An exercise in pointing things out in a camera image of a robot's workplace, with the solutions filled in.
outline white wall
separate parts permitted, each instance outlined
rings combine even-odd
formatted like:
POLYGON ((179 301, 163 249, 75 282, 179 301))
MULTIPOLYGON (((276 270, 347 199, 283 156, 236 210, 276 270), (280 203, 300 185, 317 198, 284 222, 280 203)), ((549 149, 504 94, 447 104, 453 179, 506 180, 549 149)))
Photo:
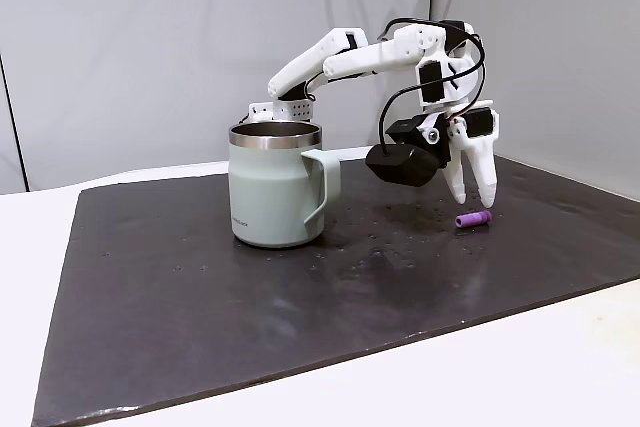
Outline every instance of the white wall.
POLYGON ((487 50, 497 152, 640 199, 640 0, 432 0, 487 50))
MULTIPOLYGON (((429 0, 0 0, 0 43, 32 189, 227 158, 227 128, 334 26, 370 40, 429 0)), ((411 72, 317 92, 328 148, 375 139, 411 72)), ((413 115, 407 96, 394 117, 413 115)))
POLYGON ((18 160, 15 136, 11 126, 9 105, 0 72, 0 194, 24 192, 22 170, 18 160))

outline mug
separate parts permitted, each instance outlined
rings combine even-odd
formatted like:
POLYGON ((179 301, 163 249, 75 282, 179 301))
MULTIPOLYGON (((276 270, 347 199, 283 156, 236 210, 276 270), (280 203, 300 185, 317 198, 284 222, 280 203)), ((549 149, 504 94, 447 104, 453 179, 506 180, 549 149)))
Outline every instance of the mug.
POLYGON ((259 247, 292 247, 324 230, 340 197, 340 162, 321 150, 322 128, 268 121, 229 129, 231 227, 259 247))

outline white robotic arm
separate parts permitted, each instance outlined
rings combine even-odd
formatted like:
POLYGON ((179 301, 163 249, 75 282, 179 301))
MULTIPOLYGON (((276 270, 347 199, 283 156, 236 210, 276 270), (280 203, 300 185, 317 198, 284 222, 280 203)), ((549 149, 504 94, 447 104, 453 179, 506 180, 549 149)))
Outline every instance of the white robotic arm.
POLYGON ((374 147, 367 165, 385 181, 416 186, 441 168, 454 198, 464 203, 464 151, 482 203, 490 207, 497 185, 493 143, 499 135, 499 116, 489 108, 492 101, 468 99, 478 83, 479 67, 471 57, 472 43, 465 40, 474 35, 472 27, 455 21, 441 25, 410 24, 397 29, 392 40, 372 45, 361 29, 333 29, 271 79, 268 91, 274 100, 251 104, 249 120, 310 120, 315 100, 311 92, 318 87, 414 67, 420 88, 412 90, 419 91, 423 113, 393 124, 387 134, 398 145, 385 146, 382 152, 376 151, 381 146, 374 147), (392 147, 400 157, 389 154, 392 147))

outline dark slate surface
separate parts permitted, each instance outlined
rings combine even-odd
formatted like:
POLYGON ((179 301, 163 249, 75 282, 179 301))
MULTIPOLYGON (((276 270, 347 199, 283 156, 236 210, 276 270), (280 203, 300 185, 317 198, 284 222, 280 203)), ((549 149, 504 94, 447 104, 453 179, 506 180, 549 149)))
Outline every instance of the dark slate surface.
POLYGON ((343 163, 323 236, 284 251, 233 237, 226 176, 83 192, 33 425, 160 409, 638 278, 640 204, 497 168, 494 222, 457 231, 476 195, 463 207, 441 176, 414 189, 343 163))

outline purple cylinder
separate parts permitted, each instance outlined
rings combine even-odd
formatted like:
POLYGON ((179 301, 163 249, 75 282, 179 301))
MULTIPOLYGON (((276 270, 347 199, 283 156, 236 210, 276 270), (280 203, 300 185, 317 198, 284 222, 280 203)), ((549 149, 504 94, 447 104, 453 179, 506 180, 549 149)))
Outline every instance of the purple cylinder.
POLYGON ((456 227, 461 229, 466 227, 475 227, 476 225, 487 224, 489 222, 491 222, 491 212, 488 210, 459 215, 456 217, 456 227))

